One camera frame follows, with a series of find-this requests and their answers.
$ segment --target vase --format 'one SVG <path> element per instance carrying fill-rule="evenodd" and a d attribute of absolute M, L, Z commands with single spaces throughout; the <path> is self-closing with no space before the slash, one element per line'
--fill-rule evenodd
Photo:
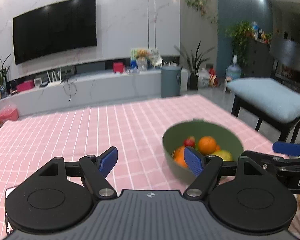
<path fill-rule="evenodd" d="M 1 98 L 6 98 L 8 93 L 7 93 L 7 89 L 4 85 L 0 86 L 0 93 L 1 93 Z"/>
<path fill-rule="evenodd" d="M 190 75 L 190 90 L 198 90 L 198 76 L 197 75 Z"/>

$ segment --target yellow-green fruit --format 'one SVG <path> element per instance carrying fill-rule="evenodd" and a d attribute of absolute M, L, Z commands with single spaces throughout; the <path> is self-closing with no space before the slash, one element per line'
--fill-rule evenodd
<path fill-rule="evenodd" d="M 213 155 L 219 156 L 224 161 L 228 161 L 228 162 L 233 161 L 232 154 L 225 150 L 214 152 Z"/>

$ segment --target marble tv cabinet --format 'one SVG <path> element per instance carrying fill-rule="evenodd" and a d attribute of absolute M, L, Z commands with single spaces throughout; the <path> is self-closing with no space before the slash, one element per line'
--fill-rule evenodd
<path fill-rule="evenodd" d="M 181 92 L 186 91 L 187 80 L 188 72 L 183 69 Z M 71 84 L 70 101 L 69 85 L 64 82 L 64 84 L 61 83 L 56 86 L 33 88 L 3 98 L 0 100 L 0 109 L 4 106 L 15 105 L 19 111 L 19 116 L 25 116 L 77 106 L 104 105 L 129 99 L 143 100 L 160 97 L 161 70 L 150 70 L 135 74 L 91 74 L 71 78 L 69 84 Z"/>

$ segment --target black plant pot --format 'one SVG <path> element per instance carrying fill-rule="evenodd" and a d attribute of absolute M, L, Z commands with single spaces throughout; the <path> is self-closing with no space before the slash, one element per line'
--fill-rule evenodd
<path fill-rule="evenodd" d="M 189 89 L 190 90 L 198 90 L 198 76 L 191 74 Z"/>

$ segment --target bowl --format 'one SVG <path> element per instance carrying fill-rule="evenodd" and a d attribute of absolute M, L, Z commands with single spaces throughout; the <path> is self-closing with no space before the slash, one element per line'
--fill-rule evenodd
<path fill-rule="evenodd" d="M 176 163 L 172 158 L 172 154 L 176 148 L 182 146 L 183 141 L 189 136 L 194 136 L 196 143 L 203 136 L 212 136 L 222 150 L 232 154 L 234 161 L 237 161 L 243 152 L 243 146 L 237 136 L 228 129 L 214 123 L 193 120 L 178 123 L 168 128 L 162 137 L 162 145 L 168 166 L 179 180 L 188 185 L 194 181 L 194 174 L 188 168 Z"/>

